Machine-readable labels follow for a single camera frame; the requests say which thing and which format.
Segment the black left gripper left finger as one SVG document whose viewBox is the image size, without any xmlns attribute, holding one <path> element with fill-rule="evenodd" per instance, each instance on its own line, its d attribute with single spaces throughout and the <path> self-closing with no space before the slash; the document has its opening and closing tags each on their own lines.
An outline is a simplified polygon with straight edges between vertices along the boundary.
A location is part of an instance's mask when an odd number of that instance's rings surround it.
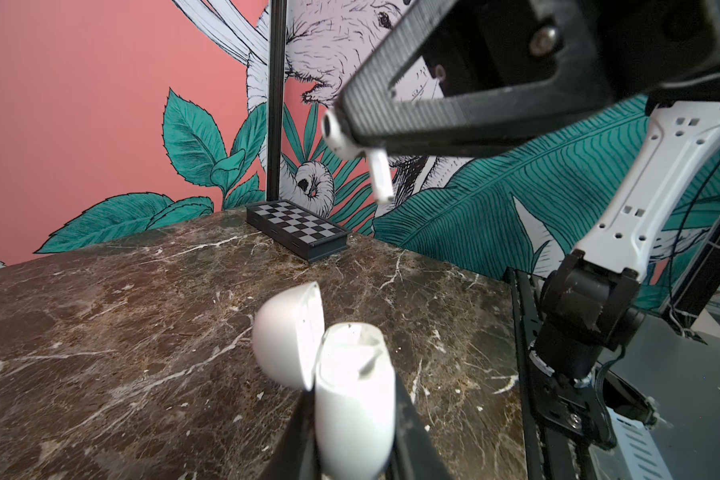
<svg viewBox="0 0 720 480">
<path fill-rule="evenodd" d="M 313 392 L 303 392 L 272 458 L 259 479 L 319 480 Z"/>
</svg>

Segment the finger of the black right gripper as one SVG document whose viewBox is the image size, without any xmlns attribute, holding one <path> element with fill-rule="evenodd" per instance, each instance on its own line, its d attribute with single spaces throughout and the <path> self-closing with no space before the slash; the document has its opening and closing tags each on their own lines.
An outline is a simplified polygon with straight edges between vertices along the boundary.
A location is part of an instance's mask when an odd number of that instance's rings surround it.
<svg viewBox="0 0 720 480">
<path fill-rule="evenodd" d="M 332 109 L 356 144 L 391 155 L 491 156 L 614 102 L 578 1 L 560 1 L 570 43 L 551 78 L 445 96 L 420 49 L 457 2 L 415 2 L 341 89 Z"/>
</svg>

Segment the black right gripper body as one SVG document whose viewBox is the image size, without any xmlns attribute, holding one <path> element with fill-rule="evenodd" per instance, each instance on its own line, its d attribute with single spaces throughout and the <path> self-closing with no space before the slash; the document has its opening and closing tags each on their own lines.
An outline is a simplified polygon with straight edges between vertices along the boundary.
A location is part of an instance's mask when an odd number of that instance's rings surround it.
<svg viewBox="0 0 720 480">
<path fill-rule="evenodd" d="M 445 96 L 547 80 L 569 45 L 560 1 L 459 1 L 420 49 Z M 578 1 L 621 98 L 720 102 L 720 1 Z"/>
</svg>

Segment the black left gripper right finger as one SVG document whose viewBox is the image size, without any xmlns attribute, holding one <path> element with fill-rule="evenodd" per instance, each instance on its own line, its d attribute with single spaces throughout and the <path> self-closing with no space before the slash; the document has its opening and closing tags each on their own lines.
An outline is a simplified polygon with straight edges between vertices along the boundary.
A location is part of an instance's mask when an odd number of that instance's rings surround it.
<svg viewBox="0 0 720 480">
<path fill-rule="evenodd" d="M 395 427 L 388 462 L 388 478 L 450 478 L 448 469 L 434 448 L 399 374 L 395 375 Z"/>
</svg>

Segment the white round earbud case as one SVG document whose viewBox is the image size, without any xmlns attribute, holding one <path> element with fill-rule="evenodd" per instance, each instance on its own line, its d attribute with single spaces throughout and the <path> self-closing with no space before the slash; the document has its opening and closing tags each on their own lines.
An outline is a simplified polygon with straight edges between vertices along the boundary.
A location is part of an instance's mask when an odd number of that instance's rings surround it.
<svg viewBox="0 0 720 480">
<path fill-rule="evenodd" d="M 326 326 L 320 288 L 282 291 L 257 311 L 252 348 L 276 383 L 315 400 L 320 465 L 333 479 L 375 479 L 392 452 L 395 372 L 382 332 L 367 323 Z"/>
</svg>

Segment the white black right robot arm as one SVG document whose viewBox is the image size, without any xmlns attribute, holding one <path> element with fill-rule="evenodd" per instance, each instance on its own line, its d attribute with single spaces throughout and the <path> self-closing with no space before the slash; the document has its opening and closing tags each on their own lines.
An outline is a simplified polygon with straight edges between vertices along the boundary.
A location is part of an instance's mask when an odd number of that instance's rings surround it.
<svg viewBox="0 0 720 480">
<path fill-rule="evenodd" d="M 720 1 L 415 1 L 321 128 L 383 238 L 543 277 L 526 353 L 586 380 L 720 150 Z"/>
</svg>

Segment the folded black white chessboard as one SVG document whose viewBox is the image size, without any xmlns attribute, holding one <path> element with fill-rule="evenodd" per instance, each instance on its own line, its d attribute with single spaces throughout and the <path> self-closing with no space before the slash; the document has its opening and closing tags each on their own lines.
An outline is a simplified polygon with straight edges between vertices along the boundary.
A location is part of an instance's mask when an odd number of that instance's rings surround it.
<svg viewBox="0 0 720 480">
<path fill-rule="evenodd" d="M 246 221 L 309 263 L 348 248 L 347 230 L 289 200 L 247 205 Z"/>
</svg>

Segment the black front mounting rail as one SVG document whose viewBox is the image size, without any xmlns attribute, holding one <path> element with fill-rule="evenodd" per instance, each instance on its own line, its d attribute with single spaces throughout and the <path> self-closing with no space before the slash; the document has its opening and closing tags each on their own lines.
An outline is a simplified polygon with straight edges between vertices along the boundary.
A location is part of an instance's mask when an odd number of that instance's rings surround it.
<svg viewBox="0 0 720 480">
<path fill-rule="evenodd" d="M 592 446 L 611 450 L 616 436 L 592 384 L 577 389 L 545 375 L 531 359 L 543 322 L 528 273 L 504 273 L 512 295 L 519 391 L 530 479 L 595 479 Z"/>
</svg>

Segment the black right corner frame post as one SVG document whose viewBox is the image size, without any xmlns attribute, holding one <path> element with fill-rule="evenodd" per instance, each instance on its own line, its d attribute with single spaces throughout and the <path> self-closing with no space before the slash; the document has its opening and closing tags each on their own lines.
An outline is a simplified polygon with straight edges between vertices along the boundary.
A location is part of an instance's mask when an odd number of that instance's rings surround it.
<svg viewBox="0 0 720 480">
<path fill-rule="evenodd" d="M 266 200 L 280 197 L 281 136 L 285 83 L 288 1 L 270 2 L 270 41 L 267 100 Z"/>
</svg>

